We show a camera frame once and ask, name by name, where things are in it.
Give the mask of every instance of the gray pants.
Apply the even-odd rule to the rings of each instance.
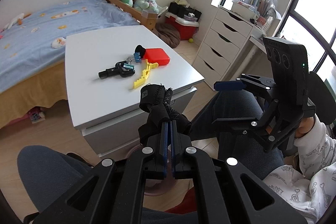
[[[215,137],[211,122],[216,118],[257,117],[262,110],[253,95],[246,91],[220,92],[199,112],[193,120],[190,133],[192,140]],[[265,154],[262,147],[247,136],[233,136],[230,133],[217,134],[218,158],[225,160],[233,156],[263,179],[275,168],[283,165],[280,150]],[[44,146],[27,146],[17,158],[21,180],[29,197],[39,212],[42,212],[60,195],[74,185],[90,167],[71,157]],[[196,224],[197,213],[175,215],[144,208],[142,223],[151,224]]]

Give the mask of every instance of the red cooler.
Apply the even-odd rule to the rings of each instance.
[[[173,25],[180,33],[181,40],[189,40],[199,27],[198,22],[187,21],[172,13],[166,13],[166,23]]]

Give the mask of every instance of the table drawer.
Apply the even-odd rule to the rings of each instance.
[[[116,148],[113,148],[112,150],[106,151],[104,153],[100,153],[98,154],[98,156],[101,160],[106,159],[106,158],[110,158],[115,161],[123,160],[123,159],[126,159],[127,154],[139,144],[140,144],[140,139],[139,137],[137,137],[133,140],[130,140],[127,143],[123,143],[122,145]]]
[[[174,94],[171,104],[182,113],[195,94],[197,88]],[[96,154],[105,153],[139,136],[138,128],[146,123],[148,113],[141,109],[134,110],[120,117],[82,130],[82,135]]]
[[[239,51],[239,48],[235,44],[212,29],[209,29],[204,42],[230,63],[232,63]]]
[[[213,48],[203,43],[198,56],[208,63],[219,75],[223,75],[230,63]]]
[[[246,37],[218,19],[214,19],[211,25],[211,29],[228,39],[238,48],[241,48],[246,40]]]
[[[219,75],[209,64],[207,64],[199,56],[196,57],[193,67],[205,78],[205,82],[213,87],[216,81],[221,80],[221,75]]]
[[[244,37],[247,37],[252,30],[252,26],[245,22],[243,19],[221,8],[218,9],[216,18],[238,31]]]

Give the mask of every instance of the white sweatshirt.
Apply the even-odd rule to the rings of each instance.
[[[336,140],[327,135],[326,126],[316,115],[315,118],[312,130],[294,140],[303,175],[284,165],[263,180],[298,210],[308,224],[320,219],[336,194]]]

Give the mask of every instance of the white lid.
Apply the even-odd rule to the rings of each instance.
[[[183,26],[192,26],[192,27],[199,27],[199,23],[198,22],[192,22],[192,21],[187,21],[184,18],[180,18],[177,15],[174,15],[170,12],[166,13],[166,17],[174,17],[175,18],[175,22],[177,22],[180,25]]]

